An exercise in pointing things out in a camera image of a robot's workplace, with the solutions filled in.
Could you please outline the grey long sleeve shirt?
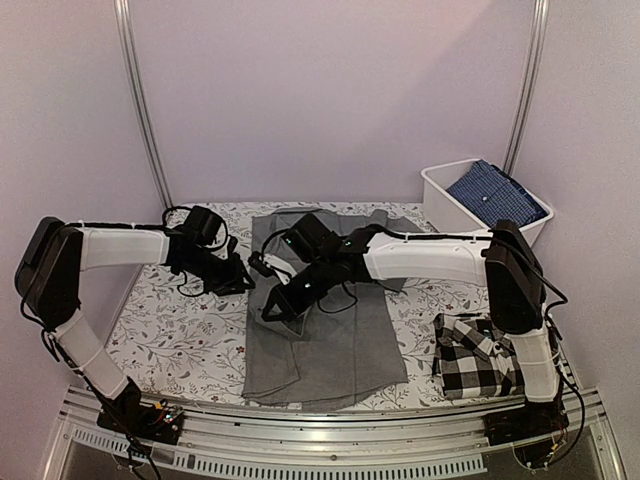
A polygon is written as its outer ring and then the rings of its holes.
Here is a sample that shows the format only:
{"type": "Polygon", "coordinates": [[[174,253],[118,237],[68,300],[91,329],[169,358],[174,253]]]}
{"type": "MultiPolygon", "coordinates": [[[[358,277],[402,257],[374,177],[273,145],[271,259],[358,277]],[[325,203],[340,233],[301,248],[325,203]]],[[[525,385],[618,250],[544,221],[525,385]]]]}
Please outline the grey long sleeve shirt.
{"type": "MultiPolygon", "coordinates": [[[[396,232],[415,232],[404,217],[377,209],[369,215],[340,215],[324,209],[281,209],[253,218],[251,248],[289,262],[298,272],[304,263],[281,233],[312,213],[340,236],[370,224],[396,232]]],[[[407,371],[397,345],[385,293],[399,291],[403,279],[380,283],[344,283],[331,289],[299,317],[292,328],[261,319],[275,285],[250,291],[246,317],[245,382],[242,395],[262,405],[298,403],[305,411],[350,407],[377,390],[404,383],[407,371]]]]}

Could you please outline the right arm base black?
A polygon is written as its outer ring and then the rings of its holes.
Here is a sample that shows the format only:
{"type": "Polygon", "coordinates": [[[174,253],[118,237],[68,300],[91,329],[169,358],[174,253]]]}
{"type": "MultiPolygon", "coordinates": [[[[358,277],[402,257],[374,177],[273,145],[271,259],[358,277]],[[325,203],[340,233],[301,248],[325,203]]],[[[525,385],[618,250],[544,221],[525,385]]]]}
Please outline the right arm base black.
{"type": "Polygon", "coordinates": [[[586,423],[581,396],[580,422],[576,436],[567,444],[569,417],[560,397],[549,403],[525,401],[522,407],[482,417],[484,436],[490,446],[525,441],[513,448],[517,462],[527,470],[543,470],[561,462],[576,447],[586,423]]]}

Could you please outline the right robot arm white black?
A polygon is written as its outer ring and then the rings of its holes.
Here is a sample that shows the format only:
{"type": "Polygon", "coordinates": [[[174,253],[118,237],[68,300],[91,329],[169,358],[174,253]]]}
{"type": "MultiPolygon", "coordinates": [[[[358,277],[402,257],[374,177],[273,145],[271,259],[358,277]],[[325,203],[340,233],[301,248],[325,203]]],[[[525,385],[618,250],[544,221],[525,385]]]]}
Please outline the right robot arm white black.
{"type": "Polygon", "coordinates": [[[379,224],[340,236],[308,213],[281,235],[305,267],[271,288],[261,317],[291,322],[331,289],[344,283],[399,278],[459,281],[484,287],[490,318],[511,340],[530,404],[517,427],[537,436],[552,424],[552,401],[561,390],[553,357],[550,305],[542,267],[517,225],[501,220],[489,230],[467,233],[396,232],[379,224]]]}

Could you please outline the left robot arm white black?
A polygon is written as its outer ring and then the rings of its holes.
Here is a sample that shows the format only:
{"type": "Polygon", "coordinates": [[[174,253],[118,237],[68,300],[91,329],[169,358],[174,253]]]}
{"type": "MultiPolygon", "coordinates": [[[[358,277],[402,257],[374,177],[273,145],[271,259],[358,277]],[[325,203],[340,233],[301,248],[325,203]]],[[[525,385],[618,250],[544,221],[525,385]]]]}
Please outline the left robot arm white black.
{"type": "Polygon", "coordinates": [[[98,287],[92,275],[109,270],[162,267],[194,277],[205,295],[243,294],[254,288],[247,268],[227,235],[220,215],[191,208],[173,226],[166,223],[64,221],[41,218],[19,261],[14,286],[21,313],[37,324],[53,356],[67,362],[89,388],[109,401],[111,419],[128,434],[148,426],[148,412],[132,398],[140,389],[107,352],[105,328],[90,319],[87,293],[98,287]]]}

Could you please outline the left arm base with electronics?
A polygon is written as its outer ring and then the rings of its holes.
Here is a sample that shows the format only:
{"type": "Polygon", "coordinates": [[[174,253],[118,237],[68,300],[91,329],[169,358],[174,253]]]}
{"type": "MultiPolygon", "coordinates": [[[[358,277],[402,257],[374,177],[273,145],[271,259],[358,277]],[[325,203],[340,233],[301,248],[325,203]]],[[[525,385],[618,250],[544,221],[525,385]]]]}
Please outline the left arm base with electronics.
{"type": "Polygon", "coordinates": [[[166,399],[153,405],[143,404],[139,387],[127,378],[124,390],[114,399],[95,390],[94,395],[101,404],[97,425],[113,432],[122,433],[154,442],[177,445],[184,424],[183,410],[169,405],[166,399]]]}

